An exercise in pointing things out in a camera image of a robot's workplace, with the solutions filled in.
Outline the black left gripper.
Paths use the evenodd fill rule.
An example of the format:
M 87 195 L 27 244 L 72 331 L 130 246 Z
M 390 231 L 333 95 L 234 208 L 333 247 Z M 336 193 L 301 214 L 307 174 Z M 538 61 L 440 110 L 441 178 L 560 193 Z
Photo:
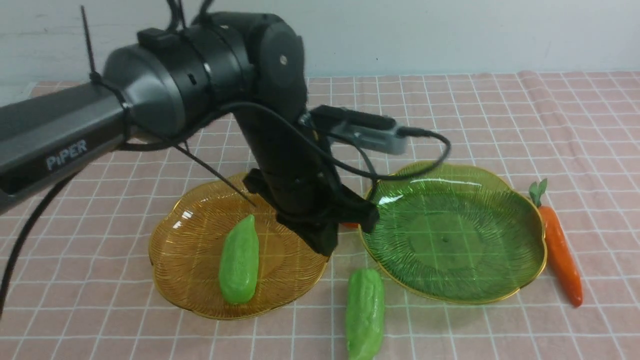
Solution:
M 267 107 L 243 109 L 243 135 L 257 162 L 244 186 L 272 205 L 279 223 L 315 253 L 333 254 L 339 224 L 375 228 L 377 207 L 343 185 L 325 135 Z

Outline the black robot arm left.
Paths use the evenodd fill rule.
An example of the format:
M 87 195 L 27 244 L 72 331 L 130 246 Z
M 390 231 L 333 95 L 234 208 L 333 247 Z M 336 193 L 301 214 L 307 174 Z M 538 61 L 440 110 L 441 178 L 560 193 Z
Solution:
M 243 179 L 280 224 L 329 256 L 340 224 L 372 231 L 374 203 L 342 185 L 329 142 L 301 124 L 302 37 L 276 14 L 201 14 L 181 31 L 148 28 L 89 82 L 1 108 L 1 212 L 112 151 L 178 145 L 233 114 L 257 167 Z

